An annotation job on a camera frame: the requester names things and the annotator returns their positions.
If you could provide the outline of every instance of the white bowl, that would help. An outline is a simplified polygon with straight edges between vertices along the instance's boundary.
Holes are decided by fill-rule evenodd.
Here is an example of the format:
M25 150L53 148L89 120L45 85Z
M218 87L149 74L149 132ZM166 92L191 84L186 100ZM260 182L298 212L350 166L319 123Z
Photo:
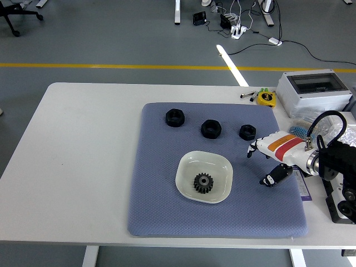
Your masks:
M209 174L214 184L209 193L202 194L194 188L196 175ZM191 151L185 154L178 166L176 174L176 186L188 199L215 204L226 199L233 184L233 167L231 163L221 155L203 151Z

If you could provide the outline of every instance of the black plastic nut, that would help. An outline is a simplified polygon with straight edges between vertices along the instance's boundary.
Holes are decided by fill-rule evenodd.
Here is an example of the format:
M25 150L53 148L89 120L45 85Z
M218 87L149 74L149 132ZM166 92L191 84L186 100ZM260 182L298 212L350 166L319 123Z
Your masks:
M166 113L166 123L171 127L179 127L184 123L184 113L176 108Z
M216 139L221 134L221 125L215 120L206 120L201 125L201 133L203 137Z
M239 136L246 141L251 141L255 139L256 128L249 124L242 125L240 128Z

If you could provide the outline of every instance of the red stripe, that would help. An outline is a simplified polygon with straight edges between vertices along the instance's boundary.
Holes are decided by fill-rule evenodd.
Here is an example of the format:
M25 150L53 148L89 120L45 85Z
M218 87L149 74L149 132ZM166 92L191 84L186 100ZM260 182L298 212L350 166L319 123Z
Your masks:
M303 139L301 138L294 138L287 143L285 143L283 146L277 149L276 151L276 158L279 159L280 161L283 161L283 156L284 154L290 150L292 147L296 146L297 144L300 144L301 142L304 142Z

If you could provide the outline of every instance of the blue mat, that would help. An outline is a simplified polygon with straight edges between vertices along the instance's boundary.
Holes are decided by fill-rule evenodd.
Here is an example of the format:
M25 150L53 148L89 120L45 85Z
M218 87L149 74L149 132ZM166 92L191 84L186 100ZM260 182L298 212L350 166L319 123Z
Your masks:
M181 109L185 123L165 123L165 114ZM201 124L220 122L221 135L206 139ZM141 132L132 177L128 230L138 236L228 236L282 238L303 236L308 228L295 177L274 187L259 180L278 162L259 151L248 159L252 141L239 137L242 125L256 127L256 138L277 131L272 109L257 105L150 103L142 109ZM227 158L234 169L227 199L206 204L182 196L175 185L180 159L190 151Z

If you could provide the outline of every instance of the black gear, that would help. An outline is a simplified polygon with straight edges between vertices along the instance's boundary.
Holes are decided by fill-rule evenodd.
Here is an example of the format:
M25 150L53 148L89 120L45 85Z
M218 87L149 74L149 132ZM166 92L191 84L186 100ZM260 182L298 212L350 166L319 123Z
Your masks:
M209 174L198 174L194 178L194 188L199 193L205 194L209 193L213 186L213 179Z

